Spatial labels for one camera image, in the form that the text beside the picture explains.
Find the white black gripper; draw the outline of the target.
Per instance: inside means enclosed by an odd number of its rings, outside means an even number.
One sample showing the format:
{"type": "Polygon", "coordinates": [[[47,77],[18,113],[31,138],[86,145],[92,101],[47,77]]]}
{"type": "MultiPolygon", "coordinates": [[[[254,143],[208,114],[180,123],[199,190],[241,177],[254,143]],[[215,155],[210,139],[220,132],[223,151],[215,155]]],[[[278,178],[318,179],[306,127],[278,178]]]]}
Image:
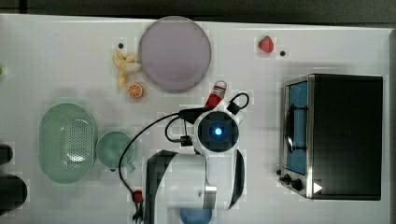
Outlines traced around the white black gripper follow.
{"type": "Polygon", "coordinates": [[[204,156],[234,156],[244,113],[236,105],[205,107],[193,123],[192,145],[204,156]]]}

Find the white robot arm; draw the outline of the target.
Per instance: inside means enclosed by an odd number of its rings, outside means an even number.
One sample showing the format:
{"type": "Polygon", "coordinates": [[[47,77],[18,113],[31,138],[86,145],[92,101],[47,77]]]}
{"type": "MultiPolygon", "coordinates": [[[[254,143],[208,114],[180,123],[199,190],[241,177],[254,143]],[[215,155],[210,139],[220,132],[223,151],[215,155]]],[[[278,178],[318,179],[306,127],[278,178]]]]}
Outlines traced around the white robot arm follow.
{"type": "Polygon", "coordinates": [[[242,108],[234,103],[183,109],[194,154],[161,150],[145,164],[144,224],[169,224],[175,208],[228,210],[241,197],[245,162],[239,150],[242,108]]]}

